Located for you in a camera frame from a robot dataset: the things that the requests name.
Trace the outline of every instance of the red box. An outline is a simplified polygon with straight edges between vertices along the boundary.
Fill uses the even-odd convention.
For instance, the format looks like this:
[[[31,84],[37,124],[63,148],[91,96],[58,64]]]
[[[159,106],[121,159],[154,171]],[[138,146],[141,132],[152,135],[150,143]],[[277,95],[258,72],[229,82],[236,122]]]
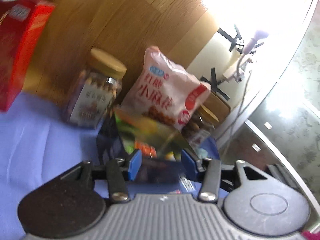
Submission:
[[[20,93],[36,43],[54,9],[43,0],[0,2],[0,110]]]

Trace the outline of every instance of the colorful food package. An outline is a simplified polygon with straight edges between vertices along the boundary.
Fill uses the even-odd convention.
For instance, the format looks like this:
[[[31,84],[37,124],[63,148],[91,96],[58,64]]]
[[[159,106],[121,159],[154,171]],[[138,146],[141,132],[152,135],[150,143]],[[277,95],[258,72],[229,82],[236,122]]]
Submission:
[[[146,50],[143,71],[121,107],[181,130],[210,89],[210,84],[200,82],[152,46]]]
[[[0,2],[0,110],[20,93],[38,38],[54,9],[43,0]]]

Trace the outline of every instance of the pink snack bag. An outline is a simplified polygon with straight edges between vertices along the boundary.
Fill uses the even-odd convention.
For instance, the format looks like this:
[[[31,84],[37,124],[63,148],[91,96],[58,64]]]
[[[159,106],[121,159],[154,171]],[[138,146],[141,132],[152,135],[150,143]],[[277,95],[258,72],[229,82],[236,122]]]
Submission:
[[[181,130],[210,89],[210,84],[200,82],[151,46],[144,55],[143,71],[121,107]]]

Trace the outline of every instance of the wooden panel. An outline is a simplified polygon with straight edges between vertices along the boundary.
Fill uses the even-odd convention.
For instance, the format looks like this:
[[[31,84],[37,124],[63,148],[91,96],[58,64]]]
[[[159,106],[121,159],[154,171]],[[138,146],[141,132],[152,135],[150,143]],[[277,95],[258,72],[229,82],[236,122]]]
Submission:
[[[213,36],[213,28],[202,28],[208,18],[201,0],[50,1],[57,7],[38,43],[24,89],[58,104],[92,46],[126,64],[123,98],[141,72],[148,46],[156,45],[186,64]],[[194,37],[200,38],[191,42]]]

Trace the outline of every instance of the gray object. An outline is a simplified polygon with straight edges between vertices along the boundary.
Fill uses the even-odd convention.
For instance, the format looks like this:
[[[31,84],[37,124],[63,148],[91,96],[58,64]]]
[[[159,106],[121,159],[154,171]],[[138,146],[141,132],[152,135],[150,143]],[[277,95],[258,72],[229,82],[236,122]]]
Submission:
[[[27,234],[24,240],[40,240]],[[254,240],[231,224],[216,204],[201,203],[192,195],[138,194],[126,204],[110,207],[93,228],[68,240]],[[303,240],[299,233],[276,239]]]

